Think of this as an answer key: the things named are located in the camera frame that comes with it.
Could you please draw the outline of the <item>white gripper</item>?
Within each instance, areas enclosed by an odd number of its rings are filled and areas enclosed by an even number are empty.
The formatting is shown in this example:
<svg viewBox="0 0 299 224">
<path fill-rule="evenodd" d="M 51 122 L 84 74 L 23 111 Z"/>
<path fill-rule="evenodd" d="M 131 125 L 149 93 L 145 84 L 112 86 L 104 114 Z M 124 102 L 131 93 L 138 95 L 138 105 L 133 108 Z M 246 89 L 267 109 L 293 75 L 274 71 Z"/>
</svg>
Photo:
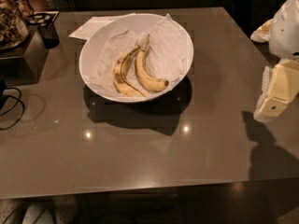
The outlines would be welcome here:
<svg viewBox="0 0 299 224">
<path fill-rule="evenodd" d="M 282 58 L 263 70 L 262 94 L 253 117 L 259 122 L 278 118 L 299 93 L 299 0 L 286 0 L 273 20 L 255 30 L 250 39 L 269 41 L 272 54 Z"/>
</svg>

